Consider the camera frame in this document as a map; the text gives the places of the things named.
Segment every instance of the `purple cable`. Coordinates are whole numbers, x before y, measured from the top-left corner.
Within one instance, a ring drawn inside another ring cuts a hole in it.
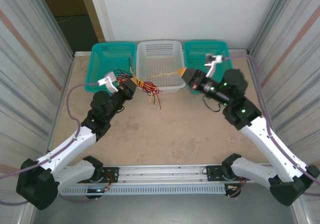
[[[86,203],[86,202],[91,202],[91,201],[95,201],[96,199],[88,199],[88,200],[75,200],[75,199],[69,199],[61,194],[59,194],[59,196],[63,199],[66,200],[68,202],[72,202],[72,203]]]
[[[256,71],[258,71],[258,66],[257,66],[257,63],[254,59],[253,56],[251,55],[238,55],[238,56],[231,56],[231,57],[225,57],[224,60],[231,60],[231,59],[235,59],[235,58],[243,58],[243,57],[246,57],[246,58],[250,58],[252,60],[252,63],[253,63],[253,66],[255,68]],[[259,79],[259,74],[257,75],[254,75],[253,78],[255,78],[255,82],[257,84],[260,83],[260,79]],[[261,107],[261,110],[262,110],[262,114],[264,115],[265,119],[266,119],[266,130],[267,130],[267,133],[270,137],[270,139],[272,140],[272,142],[276,145],[276,147],[279,149],[279,151],[299,170],[301,171],[304,175],[306,175],[308,178],[310,178],[313,182],[315,182],[316,184],[320,185],[320,180],[317,180],[315,179],[312,175],[310,175],[309,173],[307,173],[305,170],[303,170],[282,148],[281,146],[277,143],[277,141],[274,139],[274,137],[272,136],[272,133],[271,133],[271,120],[269,119],[267,113],[266,113],[266,109],[264,108],[264,105],[262,104],[262,101],[263,101],[263,95],[262,95],[262,91],[261,89],[256,85],[254,84],[254,88],[255,88],[255,91],[257,93],[257,96],[258,96],[258,101],[259,101],[259,104],[260,104],[260,107]],[[320,194],[317,194],[317,193],[309,193],[309,192],[305,192],[306,195],[313,195],[313,196],[320,196]]]
[[[233,193],[232,195],[228,195],[228,197],[234,197],[235,195],[237,195],[243,189],[246,182],[247,182],[247,179],[245,179],[244,183],[240,186],[240,188],[235,193]]]
[[[76,85],[76,86],[72,87],[72,88],[69,90],[68,94],[66,95],[66,96],[67,96],[67,97],[66,97],[66,107],[67,107],[66,109],[67,109],[68,115],[69,115],[69,117],[70,117],[72,120],[75,120],[75,121],[77,122],[78,127],[77,127],[77,130],[76,130],[75,137],[74,137],[64,148],[62,148],[62,149],[61,149],[60,151],[58,151],[56,154],[52,155],[52,156],[50,157],[50,159],[56,157],[56,156],[59,155],[61,152],[63,152],[64,150],[66,150],[69,146],[71,146],[71,144],[75,141],[75,139],[76,139],[77,136],[79,135],[81,124],[80,124],[80,121],[79,121],[77,118],[73,117],[73,116],[71,115],[71,113],[70,113],[70,109],[69,109],[69,98],[70,98],[71,92],[72,92],[74,89],[76,89],[76,88],[78,88],[78,87],[81,87],[81,86],[87,86],[87,85],[98,85],[98,83],[88,83],[88,84],[79,84],[79,85]],[[13,176],[13,175],[17,175],[17,174],[20,174],[20,173],[29,171],[29,170],[32,170],[32,169],[34,169],[34,168],[37,168],[38,166],[41,166],[41,165],[47,163],[48,161],[49,161],[49,160],[44,160],[44,161],[42,161],[42,162],[39,162],[39,163],[37,163],[37,164],[35,164],[35,165],[32,165],[32,166],[29,166],[29,167],[27,167],[27,168],[24,168],[24,169],[21,169],[21,170],[17,170],[17,171],[15,171],[15,172],[12,172],[12,173],[9,173],[9,174],[2,175],[2,176],[0,176],[0,180],[1,180],[1,179],[5,179],[5,178],[10,177],[10,176]],[[10,202],[4,202],[4,201],[0,200],[0,204],[2,204],[2,205],[11,205],[11,206],[13,206],[13,205],[23,205],[23,204],[26,204],[26,203],[28,203],[28,201],[17,202],[17,203],[10,203]]]

